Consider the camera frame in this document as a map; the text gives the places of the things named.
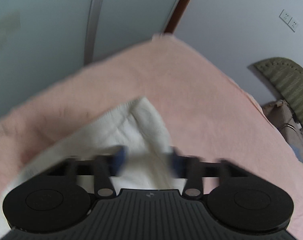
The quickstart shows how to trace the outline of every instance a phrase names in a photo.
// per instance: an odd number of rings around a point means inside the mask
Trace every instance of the brown wooden trim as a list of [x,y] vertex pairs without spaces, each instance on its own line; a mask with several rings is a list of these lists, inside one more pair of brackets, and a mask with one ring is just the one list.
[[171,16],[167,27],[165,29],[165,33],[173,33],[173,31],[175,30],[175,28],[178,25],[178,22],[180,20],[180,18],[182,17],[182,14],[184,13],[188,3],[190,0],[179,0],[179,2],[177,3],[177,6],[173,12],[173,15]]

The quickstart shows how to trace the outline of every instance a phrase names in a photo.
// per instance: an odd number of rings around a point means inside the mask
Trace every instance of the white cloth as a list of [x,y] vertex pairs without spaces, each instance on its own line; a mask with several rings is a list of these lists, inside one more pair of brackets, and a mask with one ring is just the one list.
[[[1,194],[0,238],[10,230],[2,211],[2,202],[10,190],[67,156],[90,159],[116,145],[126,146],[126,161],[120,176],[111,178],[117,193],[121,188],[183,189],[184,180],[174,179],[169,169],[167,157],[171,143],[163,120],[146,98],[140,98],[116,107],[59,141],[23,169]],[[91,180],[87,176],[80,180],[80,185],[92,192]]]

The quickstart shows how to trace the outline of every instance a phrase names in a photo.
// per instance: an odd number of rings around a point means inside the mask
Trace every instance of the pink blanket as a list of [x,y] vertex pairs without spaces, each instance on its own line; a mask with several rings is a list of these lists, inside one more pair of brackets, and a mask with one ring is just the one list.
[[229,158],[286,190],[295,203],[288,230],[303,240],[302,164],[248,94],[172,36],[92,64],[1,119],[0,192],[41,150],[144,95],[182,153]]

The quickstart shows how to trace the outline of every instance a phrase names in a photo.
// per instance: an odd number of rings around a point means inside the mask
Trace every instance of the pink bed sheet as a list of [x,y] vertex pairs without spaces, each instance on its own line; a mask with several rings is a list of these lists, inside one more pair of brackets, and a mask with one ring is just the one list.
[[231,159],[286,190],[295,203],[288,230],[303,240],[302,164],[255,100],[168,35],[83,68],[2,118],[0,192],[41,150],[144,95],[182,153]]

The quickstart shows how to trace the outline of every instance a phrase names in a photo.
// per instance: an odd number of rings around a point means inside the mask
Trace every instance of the electrical outlet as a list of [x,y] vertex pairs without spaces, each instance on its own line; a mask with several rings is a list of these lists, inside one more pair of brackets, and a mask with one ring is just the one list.
[[290,22],[288,23],[288,26],[294,31],[296,32],[296,29],[298,27],[298,22],[294,19],[291,18]]
[[279,15],[279,18],[282,19],[285,23],[289,23],[290,20],[292,19],[292,17],[290,16],[289,13],[287,13],[287,11],[283,10],[281,12],[281,14]]

